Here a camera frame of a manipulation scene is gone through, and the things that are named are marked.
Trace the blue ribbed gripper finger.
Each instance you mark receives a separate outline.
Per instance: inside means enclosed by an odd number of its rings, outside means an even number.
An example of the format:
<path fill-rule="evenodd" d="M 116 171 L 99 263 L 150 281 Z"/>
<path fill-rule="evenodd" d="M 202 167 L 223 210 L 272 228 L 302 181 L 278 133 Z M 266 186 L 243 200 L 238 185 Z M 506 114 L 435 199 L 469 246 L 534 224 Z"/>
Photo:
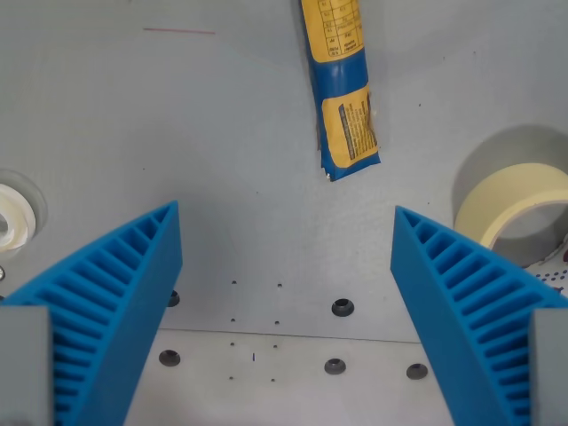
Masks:
<path fill-rule="evenodd" d="M 55 424 L 123 424 L 182 264 L 172 201 L 77 250 L 3 300 L 48 311 Z"/>
<path fill-rule="evenodd" d="M 530 318 L 566 307 L 566 297 L 401 206 L 390 268 L 454 423 L 530 424 Z"/>

